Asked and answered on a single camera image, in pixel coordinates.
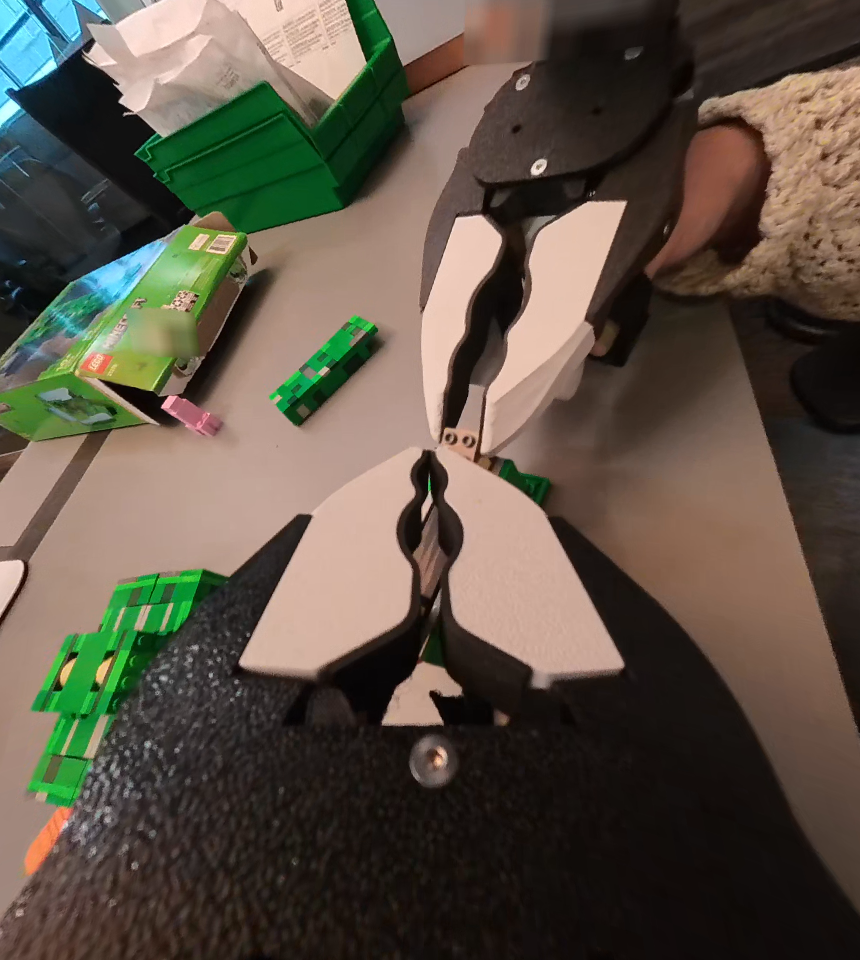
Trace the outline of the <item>pink lego piece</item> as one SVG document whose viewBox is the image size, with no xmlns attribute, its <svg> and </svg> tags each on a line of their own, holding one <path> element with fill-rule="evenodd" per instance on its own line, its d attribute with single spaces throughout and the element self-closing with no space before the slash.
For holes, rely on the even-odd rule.
<svg viewBox="0 0 860 960">
<path fill-rule="evenodd" d="M 219 416 L 203 410 L 181 395 L 166 396 L 161 409 L 199 436 L 215 437 L 223 426 Z"/>
</svg>

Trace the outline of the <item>black chair base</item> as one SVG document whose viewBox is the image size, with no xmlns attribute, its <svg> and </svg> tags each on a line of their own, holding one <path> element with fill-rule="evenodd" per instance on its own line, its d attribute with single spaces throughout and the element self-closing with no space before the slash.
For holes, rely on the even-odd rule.
<svg viewBox="0 0 860 960">
<path fill-rule="evenodd" d="M 832 433 L 860 434 L 860 320 L 818 318 L 776 299 L 764 302 L 764 316 L 771 329 L 810 347 L 789 372 L 805 413 Z"/>
</svg>

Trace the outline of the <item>green plastic storage bin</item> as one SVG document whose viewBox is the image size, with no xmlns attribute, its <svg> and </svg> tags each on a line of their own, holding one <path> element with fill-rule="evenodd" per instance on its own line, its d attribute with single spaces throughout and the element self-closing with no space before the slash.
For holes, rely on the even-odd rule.
<svg viewBox="0 0 860 960">
<path fill-rule="evenodd" d="M 403 121 L 394 138 L 403 126 Z M 392 140 L 388 141 L 368 171 L 343 188 L 326 187 L 322 174 L 296 174 L 228 198 L 218 198 L 192 206 L 184 202 L 183 204 L 199 215 L 219 211 L 237 230 L 250 234 L 342 210 L 351 204 Z"/>
<path fill-rule="evenodd" d="M 403 121 L 401 105 L 384 94 L 364 115 L 363 126 L 328 158 L 295 133 L 284 133 L 278 119 L 165 170 L 166 181 L 155 177 L 189 207 L 302 174 L 321 174 L 326 187 L 343 188 L 368 171 L 394 138 Z"/>
<path fill-rule="evenodd" d="M 153 135 L 136 151 L 136 156 L 165 182 L 165 170 L 250 133 L 263 123 L 280 119 L 285 134 L 296 134 L 327 159 L 363 126 L 364 115 L 384 94 L 391 93 L 399 105 L 409 92 L 394 39 L 376 3 L 348 1 L 347 7 L 366 64 L 315 126 L 306 127 L 272 86 L 262 82 L 171 136 Z"/>
</svg>

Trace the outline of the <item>printed white paper sheet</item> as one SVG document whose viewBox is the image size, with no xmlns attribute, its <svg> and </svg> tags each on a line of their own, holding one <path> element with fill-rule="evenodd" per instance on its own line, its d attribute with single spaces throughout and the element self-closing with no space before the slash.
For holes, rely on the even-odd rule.
<svg viewBox="0 0 860 960">
<path fill-rule="evenodd" d="M 344 1 L 234 1 L 268 54 L 332 100 L 366 65 Z"/>
</svg>

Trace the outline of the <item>crumpled white paper bag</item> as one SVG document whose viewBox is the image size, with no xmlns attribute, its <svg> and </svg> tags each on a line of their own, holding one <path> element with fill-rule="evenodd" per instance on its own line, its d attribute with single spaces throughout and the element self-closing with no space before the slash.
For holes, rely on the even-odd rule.
<svg viewBox="0 0 860 960">
<path fill-rule="evenodd" d="M 259 84 L 315 126 L 334 99 L 272 58 L 219 1 L 166 1 L 116 25 L 93 25 L 88 61 L 116 84 L 127 114 L 171 136 Z"/>
</svg>

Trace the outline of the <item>green pixel-pattern lego block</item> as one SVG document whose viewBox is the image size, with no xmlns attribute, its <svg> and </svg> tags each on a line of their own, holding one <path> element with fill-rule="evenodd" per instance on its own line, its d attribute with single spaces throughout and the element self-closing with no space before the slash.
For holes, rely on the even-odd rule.
<svg viewBox="0 0 860 960">
<path fill-rule="evenodd" d="M 351 317 L 270 395 L 270 403 L 302 426 L 370 358 L 378 333 L 371 321 Z"/>
</svg>

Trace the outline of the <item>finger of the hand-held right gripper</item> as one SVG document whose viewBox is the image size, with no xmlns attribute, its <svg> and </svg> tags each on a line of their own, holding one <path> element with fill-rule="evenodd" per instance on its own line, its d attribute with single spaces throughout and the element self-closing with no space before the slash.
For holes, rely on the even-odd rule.
<svg viewBox="0 0 860 960">
<path fill-rule="evenodd" d="M 591 200 L 534 235 L 525 302 L 485 392 L 482 454 L 498 453 L 551 403 L 577 390 L 596 340 L 586 317 L 626 206 L 622 199 Z"/>
<path fill-rule="evenodd" d="M 459 369 L 469 343 L 473 306 L 504 255 L 506 242 L 485 216 L 456 218 L 440 259 L 421 321 L 424 402 L 431 437 L 440 441 L 447 402 L 468 384 L 471 366 Z"/>
</svg>

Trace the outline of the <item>person's right hand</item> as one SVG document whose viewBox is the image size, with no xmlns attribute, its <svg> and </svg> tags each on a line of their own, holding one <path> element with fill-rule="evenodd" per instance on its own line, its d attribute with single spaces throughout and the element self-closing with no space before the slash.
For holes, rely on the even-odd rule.
<svg viewBox="0 0 860 960">
<path fill-rule="evenodd" d="M 727 265 L 741 261 L 760 239 L 770 174 L 755 128 L 731 120 L 699 130 L 686 153 L 676 225 L 646 276 L 652 280 L 707 250 Z"/>
</svg>

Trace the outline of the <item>green lego set box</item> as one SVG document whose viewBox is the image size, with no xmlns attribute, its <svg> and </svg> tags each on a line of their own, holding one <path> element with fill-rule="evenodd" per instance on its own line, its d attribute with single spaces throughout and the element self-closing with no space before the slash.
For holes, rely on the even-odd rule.
<svg viewBox="0 0 860 960">
<path fill-rule="evenodd" d="M 157 425 L 256 262 L 220 212 L 73 281 L 0 357 L 0 428 L 31 442 Z"/>
</svg>

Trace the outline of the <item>black office chair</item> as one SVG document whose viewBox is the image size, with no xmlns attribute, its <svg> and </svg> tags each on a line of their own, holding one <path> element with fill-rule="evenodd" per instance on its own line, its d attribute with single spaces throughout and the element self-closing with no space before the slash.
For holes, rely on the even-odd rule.
<svg viewBox="0 0 860 960">
<path fill-rule="evenodd" d="M 89 49 L 86 44 L 45 77 L 8 95 L 157 219 L 170 227 L 184 224 L 192 212 L 137 156 L 152 136 L 150 126 L 126 112 L 112 79 L 87 61 Z"/>
</svg>

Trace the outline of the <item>large green lego assembly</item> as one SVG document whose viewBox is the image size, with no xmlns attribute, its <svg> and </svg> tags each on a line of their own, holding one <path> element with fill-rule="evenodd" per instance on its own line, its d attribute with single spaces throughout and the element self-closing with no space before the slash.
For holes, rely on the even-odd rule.
<svg viewBox="0 0 860 960">
<path fill-rule="evenodd" d="M 228 577 L 205 568 L 149 573 L 116 584 L 97 630 L 61 643 L 31 704 L 54 714 L 28 782 L 40 802 L 69 808 L 121 705 L 194 610 Z"/>
</svg>

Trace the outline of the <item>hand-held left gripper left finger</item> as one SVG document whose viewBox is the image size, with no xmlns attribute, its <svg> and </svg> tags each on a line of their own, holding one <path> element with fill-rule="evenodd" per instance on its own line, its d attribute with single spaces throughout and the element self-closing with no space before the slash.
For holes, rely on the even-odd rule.
<svg viewBox="0 0 860 960">
<path fill-rule="evenodd" d="M 431 456 L 411 447 L 313 511 L 240 658 L 250 673 L 333 687 L 380 723 L 416 666 L 421 587 L 413 554 Z"/>
</svg>

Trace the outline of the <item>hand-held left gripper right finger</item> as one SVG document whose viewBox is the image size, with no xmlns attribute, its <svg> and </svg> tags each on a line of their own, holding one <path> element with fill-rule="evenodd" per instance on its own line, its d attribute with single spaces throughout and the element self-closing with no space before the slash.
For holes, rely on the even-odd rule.
<svg viewBox="0 0 860 960">
<path fill-rule="evenodd" d="M 445 667 L 464 692 L 513 716 L 625 661 L 539 506 L 458 454 L 434 454 Z"/>
</svg>

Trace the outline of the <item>person's right forearm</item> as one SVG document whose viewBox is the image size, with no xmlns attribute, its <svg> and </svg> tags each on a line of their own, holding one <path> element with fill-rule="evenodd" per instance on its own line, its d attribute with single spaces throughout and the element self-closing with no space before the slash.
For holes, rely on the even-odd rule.
<svg viewBox="0 0 860 960">
<path fill-rule="evenodd" d="M 711 98 L 700 128 L 742 122 L 770 174 L 759 239 L 734 263 L 696 252 L 656 284 L 677 297 L 774 298 L 825 321 L 860 322 L 860 63 Z"/>
</svg>

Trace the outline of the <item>orange plastic piece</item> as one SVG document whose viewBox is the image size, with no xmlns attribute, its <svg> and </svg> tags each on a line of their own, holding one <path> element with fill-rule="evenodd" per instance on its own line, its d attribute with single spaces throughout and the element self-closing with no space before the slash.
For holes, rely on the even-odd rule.
<svg viewBox="0 0 860 960">
<path fill-rule="evenodd" d="M 51 817 L 44 824 L 39 834 L 30 843 L 24 857 L 24 873 L 32 876 L 50 855 L 60 835 L 66 827 L 73 813 L 73 808 L 60 806 L 53 810 Z"/>
</svg>

